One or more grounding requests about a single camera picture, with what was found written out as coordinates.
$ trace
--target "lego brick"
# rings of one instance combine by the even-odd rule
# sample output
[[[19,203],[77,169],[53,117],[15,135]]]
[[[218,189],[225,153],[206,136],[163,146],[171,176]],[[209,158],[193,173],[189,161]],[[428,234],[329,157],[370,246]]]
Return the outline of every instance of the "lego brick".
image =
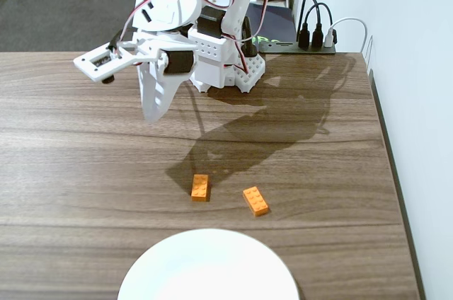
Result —
[[[243,198],[247,202],[253,215],[259,217],[269,212],[269,206],[261,196],[260,191],[257,187],[245,189],[243,191]]]
[[[195,174],[192,184],[192,201],[207,202],[208,188],[207,175]]]

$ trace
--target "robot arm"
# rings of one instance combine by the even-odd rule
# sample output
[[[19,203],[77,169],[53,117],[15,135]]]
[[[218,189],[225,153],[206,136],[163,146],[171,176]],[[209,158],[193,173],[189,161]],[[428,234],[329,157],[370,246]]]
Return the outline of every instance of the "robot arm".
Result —
[[[114,47],[107,43],[74,63],[95,82],[135,64],[144,116],[151,122],[166,113],[188,79],[199,91],[237,85],[249,92],[265,69],[259,55],[245,58],[233,40],[241,38],[249,1],[217,6],[210,0],[136,0],[128,19],[137,29],[132,41],[122,41],[127,22]],[[190,28],[186,34],[184,28]]]

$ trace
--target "wooden table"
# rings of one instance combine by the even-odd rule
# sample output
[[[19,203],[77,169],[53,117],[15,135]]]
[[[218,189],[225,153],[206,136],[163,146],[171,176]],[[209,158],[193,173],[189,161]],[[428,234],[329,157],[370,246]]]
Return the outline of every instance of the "wooden table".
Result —
[[[94,84],[78,55],[0,54],[0,299],[116,299],[147,248],[206,227],[270,246],[301,299],[418,299],[360,55],[268,56],[249,94],[185,83],[152,125],[134,69]]]

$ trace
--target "floor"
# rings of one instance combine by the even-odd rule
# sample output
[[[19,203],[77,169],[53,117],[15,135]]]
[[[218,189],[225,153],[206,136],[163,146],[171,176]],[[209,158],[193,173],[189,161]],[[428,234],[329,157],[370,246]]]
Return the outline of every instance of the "floor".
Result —
[[[0,52],[88,51],[121,29],[135,0],[0,0]]]

